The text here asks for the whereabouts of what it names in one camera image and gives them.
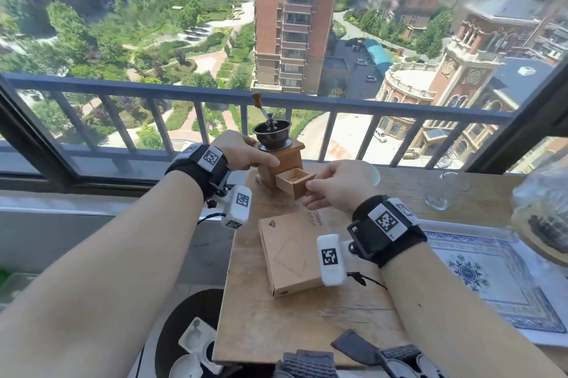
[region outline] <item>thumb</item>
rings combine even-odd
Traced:
[[[325,191],[329,187],[331,182],[330,179],[312,179],[311,181],[306,182],[306,188],[310,190],[312,193],[322,193],[325,195]]]
[[[280,165],[280,160],[269,152],[263,152],[259,149],[248,147],[248,156],[251,160],[251,164],[264,164],[269,167],[278,167]]]

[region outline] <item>person's right arm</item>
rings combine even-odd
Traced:
[[[351,218],[377,195],[370,165],[334,161],[307,183],[304,205],[334,206]],[[535,345],[467,288],[427,243],[394,257],[381,274],[412,342],[456,378],[566,378]]]

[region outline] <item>person's right hand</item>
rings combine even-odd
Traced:
[[[361,203],[378,194],[378,181],[377,169],[365,161],[334,161],[306,183],[302,204],[309,210],[333,206],[351,217]]]

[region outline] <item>wooden coffee grinder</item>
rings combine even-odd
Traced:
[[[260,109],[266,116],[266,122],[260,123],[253,128],[253,132],[259,141],[259,149],[270,152],[280,160],[278,167],[259,165],[259,174],[256,180],[271,192],[281,189],[294,197],[294,200],[306,194],[306,182],[315,178],[304,172],[302,155],[300,151],[306,146],[290,137],[292,123],[286,119],[274,119],[271,113],[266,113],[262,107],[262,95],[255,92],[252,95],[254,106]]]

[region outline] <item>glass cup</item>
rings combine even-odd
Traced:
[[[436,210],[446,210],[471,188],[463,174],[444,172],[435,181],[429,182],[424,192],[424,201]]]

